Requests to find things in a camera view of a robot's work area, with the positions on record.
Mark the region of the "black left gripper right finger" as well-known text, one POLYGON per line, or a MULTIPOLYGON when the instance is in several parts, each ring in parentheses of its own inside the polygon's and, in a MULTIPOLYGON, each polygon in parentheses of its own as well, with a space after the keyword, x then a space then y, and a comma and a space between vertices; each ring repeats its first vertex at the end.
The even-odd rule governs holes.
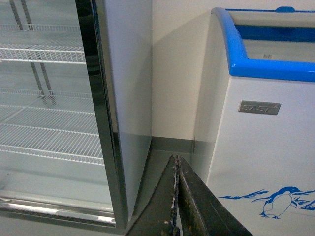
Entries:
POLYGON ((178 207, 184 236, 251 236, 178 156, 178 207))

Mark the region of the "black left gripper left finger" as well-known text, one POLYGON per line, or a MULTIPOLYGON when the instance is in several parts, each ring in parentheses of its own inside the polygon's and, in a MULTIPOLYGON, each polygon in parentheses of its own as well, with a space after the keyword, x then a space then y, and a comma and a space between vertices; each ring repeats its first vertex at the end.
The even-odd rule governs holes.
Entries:
POLYGON ((179 236, 177 210, 179 157, 172 155, 148 204, 130 227, 127 236, 179 236))

